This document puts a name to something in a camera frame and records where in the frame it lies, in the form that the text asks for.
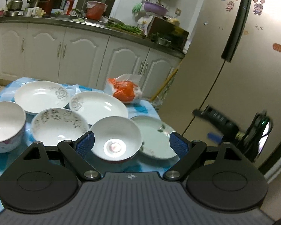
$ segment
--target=countertop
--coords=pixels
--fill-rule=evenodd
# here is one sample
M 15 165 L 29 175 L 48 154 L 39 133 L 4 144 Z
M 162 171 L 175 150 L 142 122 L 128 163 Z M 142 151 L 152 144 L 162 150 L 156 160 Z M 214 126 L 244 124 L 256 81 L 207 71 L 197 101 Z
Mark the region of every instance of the countertop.
M 115 31 L 115 30 L 106 28 L 104 25 L 99 24 L 99 23 L 93 23 L 93 22 L 88 22 L 88 21 L 86 21 L 86 23 L 80 23 L 80 22 L 74 22 L 71 19 L 59 18 L 59 17 L 51 17 L 51 18 L 35 18 L 35 17 L 23 17 L 23 16 L 0 17 L 0 23 L 8 23 L 8 22 L 47 24 L 47 25 L 57 25 L 57 26 L 65 26 L 65 27 L 70 27 L 70 28 L 88 30 L 88 31 L 108 34 L 111 36 L 129 40 L 129 41 L 156 49 L 158 51 L 167 53 L 167 54 L 172 55 L 177 58 L 183 59 L 185 56 L 185 54 L 183 54 L 180 51 L 166 48 L 164 46 L 151 42 L 150 40 L 146 40 L 146 39 L 143 39 L 143 38 L 140 38 L 137 36 L 133 36 L 133 35 L 126 34 L 126 33 L 120 32 L 120 31 Z

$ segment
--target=gray ribbed panel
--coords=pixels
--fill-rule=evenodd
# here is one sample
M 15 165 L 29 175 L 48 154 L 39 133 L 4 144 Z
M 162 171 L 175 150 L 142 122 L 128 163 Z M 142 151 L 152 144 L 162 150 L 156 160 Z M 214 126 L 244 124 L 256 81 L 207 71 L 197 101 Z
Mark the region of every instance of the gray ribbed panel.
M 24 215 L 5 210 L 0 225 L 272 225 L 259 209 L 239 214 L 208 210 L 190 199 L 181 184 L 157 173 L 107 173 L 84 183 L 77 196 L 55 211 Z

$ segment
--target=white bowl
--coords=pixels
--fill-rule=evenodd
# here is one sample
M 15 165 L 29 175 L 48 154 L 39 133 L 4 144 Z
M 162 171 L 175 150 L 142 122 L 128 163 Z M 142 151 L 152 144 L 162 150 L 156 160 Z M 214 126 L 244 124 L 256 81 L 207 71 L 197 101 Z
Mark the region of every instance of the white bowl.
M 107 117 L 92 127 L 95 145 L 92 152 L 106 161 L 123 161 L 134 156 L 140 149 L 142 137 L 136 124 L 122 117 Z
M 49 108 L 63 108 L 69 101 L 66 88 L 50 81 L 24 84 L 15 93 L 15 102 L 31 115 Z
M 31 122 L 33 138 L 44 146 L 56 146 L 63 140 L 77 140 L 89 130 L 86 120 L 65 108 L 40 112 Z
M 149 116 L 136 116 L 131 120 L 143 137 L 140 152 L 154 159 L 170 159 L 177 155 L 170 146 L 170 134 L 174 132 L 171 126 Z
M 106 117 L 128 117 L 128 109 L 120 100 L 95 91 L 74 95 L 70 101 L 70 109 L 83 116 L 90 125 Z
M 15 149 L 25 132 L 26 114 L 14 102 L 0 101 L 0 152 Z

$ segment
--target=beige refrigerator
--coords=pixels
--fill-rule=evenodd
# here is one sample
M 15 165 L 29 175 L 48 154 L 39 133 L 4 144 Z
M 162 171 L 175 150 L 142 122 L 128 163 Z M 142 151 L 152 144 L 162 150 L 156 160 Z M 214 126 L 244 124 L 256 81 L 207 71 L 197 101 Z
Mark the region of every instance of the beige refrigerator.
M 218 131 L 192 115 L 207 105 L 246 130 L 267 110 L 274 127 L 256 161 L 281 143 L 281 0 L 204 0 L 196 31 L 159 114 L 189 140 Z

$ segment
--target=table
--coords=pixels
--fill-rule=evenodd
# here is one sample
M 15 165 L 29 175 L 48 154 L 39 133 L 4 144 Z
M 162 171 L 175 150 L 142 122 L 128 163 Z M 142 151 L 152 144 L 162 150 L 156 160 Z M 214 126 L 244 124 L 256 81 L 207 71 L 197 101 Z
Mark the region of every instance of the table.
M 0 101 L 14 101 L 14 94 L 22 85 L 36 81 L 35 79 L 23 77 L 16 81 L 10 83 L 4 90 L 0 92 Z M 80 85 L 63 85 L 68 93 L 73 96 L 76 93 L 83 91 L 98 91 L 96 89 L 86 88 Z M 159 118 L 157 112 L 152 107 L 152 105 L 145 100 L 141 100 L 139 104 L 128 104 L 128 117 L 132 118 L 134 116 L 145 115 L 155 118 Z M 0 175 L 4 170 L 29 146 L 33 141 L 31 134 L 30 123 L 34 116 L 26 116 L 26 127 L 25 135 L 23 141 L 19 147 L 8 153 L 0 153 Z M 127 162 L 120 164 L 107 163 L 100 158 L 96 157 L 92 152 L 88 153 L 85 160 L 90 163 L 94 168 L 96 168 L 102 175 L 105 172 L 152 172 L 157 171 L 162 176 L 162 174 L 173 166 L 178 160 L 178 157 L 174 157 L 169 160 L 155 160 L 144 156 L 141 153 L 137 153 L 132 159 Z M 0 211 L 3 210 L 3 206 L 0 202 Z

